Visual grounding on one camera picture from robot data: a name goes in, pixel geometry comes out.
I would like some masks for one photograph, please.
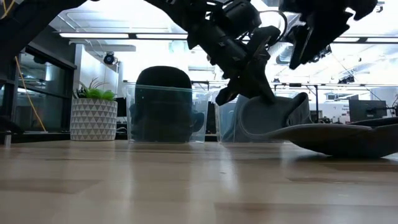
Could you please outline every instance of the window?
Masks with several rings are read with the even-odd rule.
[[[53,65],[39,56],[21,54],[21,72],[28,88],[47,93],[65,95],[67,93],[67,71]]]
[[[61,131],[66,129],[63,125],[64,99],[49,96],[43,93],[30,91],[29,96],[48,131]],[[37,119],[26,95],[25,89],[18,88],[16,123],[27,131],[41,131],[42,127]]]

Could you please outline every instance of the white planter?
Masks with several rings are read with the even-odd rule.
[[[116,136],[118,103],[98,99],[73,99],[70,122],[72,141],[112,141]]]

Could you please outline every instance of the yellow cable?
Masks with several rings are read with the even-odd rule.
[[[44,127],[44,124],[43,124],[42,120],[40,119],[40,116],[37,114],[37,111],[36,111],[36,109],[35,109],[35,106],[33,105],[32,100],[30,99],[29,92],[27,91],[27,88],[26,88],[26,85],[25,85],[24,76],[22,75],[21,67],[19,66],[19,62],[18,62],[18,57],[17,57],[17,56],[15,56],[15,61],[17,62],[17,68],[18,68],[19,76],[20,76],[21,79],[22,79],[22,84],[24,85],[24,88],[25,88],[25,91],[26,91],[26,95],[27,95],[27,98],[28,98],[28,100],[29,100],[29,103],[30,103],[30,105],[31,105],[31,107],[32,107],[32,109],[33,109],[33,112],[35,113],[37,119],[39,120],[40,125],[41,125],[42,128],[43,128],[43,131],[47,132],[47,130],[46,130],[45,127]]]
[[[3,0],[2,7],[4,8],[4,14],[5,14],[7,12],[6,0]]]
[[[6,10],[6,0],[3,0],[2,5],[4,6],[4,14],[2,15],[1,19],[3,19],[4,17],[6,17],[8,15],[8,12],[10,12],[10,10],[14,6],[14,4],[15,4],[15,0],[12,0],[10,6]]]

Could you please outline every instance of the green plant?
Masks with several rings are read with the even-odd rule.
[[[115,93],[113,93],[111,90],[100,90],[98,87],[103,86],[107,83],[105,82],[97,82],[97,78],[92,79],[88,87],[82,83],[79,82],[81,85],[80,89],[76,89],[76,93],[73,93],[73,97],[75,99],[79,98],[91,98],[91,99],[101,99],[101,100],[109,100],[113,101],[114,97],[116,96]]]

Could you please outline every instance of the desk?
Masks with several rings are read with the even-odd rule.
[[[2,224],[375,224],[398,220],[398,156],[293,144],[38,142],[0,149]]]

